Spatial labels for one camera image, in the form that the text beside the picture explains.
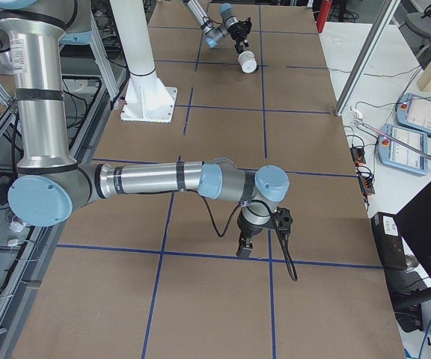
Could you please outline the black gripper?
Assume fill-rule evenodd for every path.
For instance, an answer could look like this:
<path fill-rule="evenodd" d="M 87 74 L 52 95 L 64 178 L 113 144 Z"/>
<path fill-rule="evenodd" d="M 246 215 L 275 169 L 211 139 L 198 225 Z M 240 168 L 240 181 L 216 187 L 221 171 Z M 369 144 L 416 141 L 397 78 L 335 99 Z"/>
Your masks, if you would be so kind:
<path fill-rule="evenodd" d="M 237 53 L 244 52 L 248 47 L 248 35 L 251 32 L 252 22 L 248 17 L 244 21 L 238 21 L 230 27 L 230 35 L 234 40 L 234 47 Z"/>
<path fill-rule="evenodd" d="M 264 229 L 271 229 L 272 222 L 266 212 L 265 216 L 254 214 L 248 207 L 243 207 L 237 218 L 240 229 L 239 246 L 236 251 L 238 258 L 249 258 L 253 250 L 251 240 Z"/>

